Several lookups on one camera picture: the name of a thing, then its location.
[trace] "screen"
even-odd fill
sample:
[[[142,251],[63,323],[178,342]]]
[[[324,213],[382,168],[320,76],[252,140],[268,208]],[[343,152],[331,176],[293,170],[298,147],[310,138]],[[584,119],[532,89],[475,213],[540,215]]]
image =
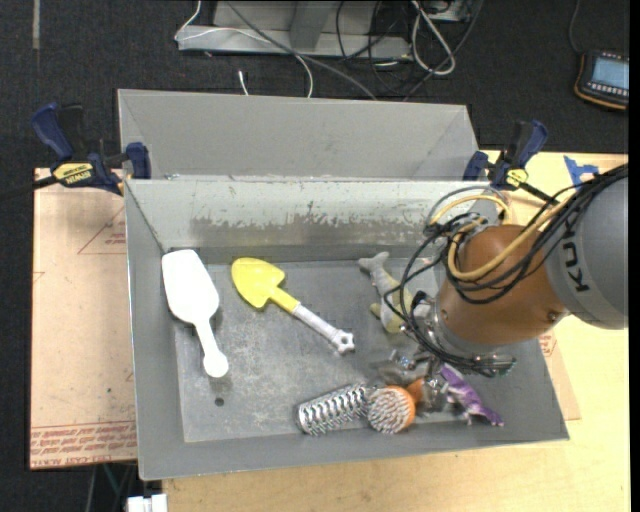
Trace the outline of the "screen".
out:
[[[597,58],[593,66],[593,81],[629,90],[629,63]]]

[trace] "handheld device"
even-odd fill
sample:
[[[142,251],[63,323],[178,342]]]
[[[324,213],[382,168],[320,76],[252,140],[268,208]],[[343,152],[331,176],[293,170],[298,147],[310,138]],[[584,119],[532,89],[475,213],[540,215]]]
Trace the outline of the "handheld device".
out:
[[[598,105],[629,108],[629,56],[605,50],[582,54],[575,93]]]

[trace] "white scoop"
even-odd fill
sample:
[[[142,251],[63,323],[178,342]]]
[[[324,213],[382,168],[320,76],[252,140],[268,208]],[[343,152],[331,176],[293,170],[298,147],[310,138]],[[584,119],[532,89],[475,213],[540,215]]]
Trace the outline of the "white scoop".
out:
[[[229,371],[229,362],[220,352],[209,319],[218,309],[220,298],[202,260],[191,249],[162,257],[162,277],[171,312],[198,332],[203,365],[208,375],[219,378]]]

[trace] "purple toy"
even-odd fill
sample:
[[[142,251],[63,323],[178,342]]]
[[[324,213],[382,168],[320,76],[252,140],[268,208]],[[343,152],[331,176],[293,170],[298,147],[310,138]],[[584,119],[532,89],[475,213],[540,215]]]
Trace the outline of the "purple toy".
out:
[[[482,400],[480,400],[478,393],[452,368],[443,365],[440,373],[449,383],[447,400],[449,403],[457,403],[462,406],[464,410],[462,417],[467,420],[468,425],[471,425],[471,416],[482,416],[493,426],[502,427],[504,425],[500,415],[482,405]]]

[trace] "yellow shovel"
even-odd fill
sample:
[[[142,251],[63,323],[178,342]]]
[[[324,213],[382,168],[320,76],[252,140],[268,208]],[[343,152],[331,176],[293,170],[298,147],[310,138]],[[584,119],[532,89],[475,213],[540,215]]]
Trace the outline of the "yellow shovel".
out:
[[[233,284],[240,295],[254,308],[261,309],[268,300],[272,300],[287,313],[302,320],[327,338],[336,347],[338,353],[344,354],[355,350],[353,334],[328,324],[278,286],[284,277],[281,269],[256,258],[239,258],[231,265]]]

